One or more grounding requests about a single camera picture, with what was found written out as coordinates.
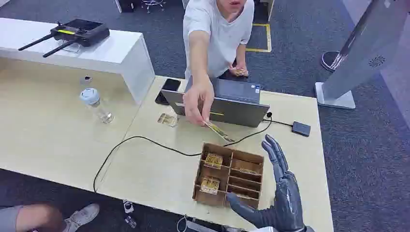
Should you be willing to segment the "person's right hand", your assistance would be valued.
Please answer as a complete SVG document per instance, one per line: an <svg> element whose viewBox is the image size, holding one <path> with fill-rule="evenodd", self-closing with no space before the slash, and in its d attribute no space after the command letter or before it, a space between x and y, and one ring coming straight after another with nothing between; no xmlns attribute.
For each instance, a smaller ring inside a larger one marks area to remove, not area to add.
<svg viewBox="0 0 410 232"><path fill-rule="evenodd" d="M192 124L204 126L209 122L214 101L214 89L209 79L193 80L191 88L183 95L185 116Z"/></svg>

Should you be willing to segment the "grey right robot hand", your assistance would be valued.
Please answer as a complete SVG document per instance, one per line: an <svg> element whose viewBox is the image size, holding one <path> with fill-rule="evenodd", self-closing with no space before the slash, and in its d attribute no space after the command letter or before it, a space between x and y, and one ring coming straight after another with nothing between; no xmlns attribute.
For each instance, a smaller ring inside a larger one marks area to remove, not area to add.
<svg viewBox="0 0 410 232"><path fill-rule="evenodd" d="M274 204L267 209L255 209L243 203L232 192L227 194L231 209L257 228L273 227L278 232L305 232L303 208L295 175L289 170L279 143L269 134L262 141L273 166L276 190Z"/></svg>

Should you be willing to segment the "person's left hand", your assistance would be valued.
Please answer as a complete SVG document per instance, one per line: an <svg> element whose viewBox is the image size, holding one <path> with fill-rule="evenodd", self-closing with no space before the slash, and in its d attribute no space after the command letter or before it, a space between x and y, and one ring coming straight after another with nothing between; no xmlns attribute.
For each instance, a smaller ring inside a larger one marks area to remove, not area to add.
<svg viewBox="0 0 410 232"><path fill-rule="evenodd" d="M248 76L249 76L249 72L248 72L247 67L244 63L236 64L235 66L233 66L233 64L230 64L229 71L232 75L234 75L236 77L248 78Z"/></svg>

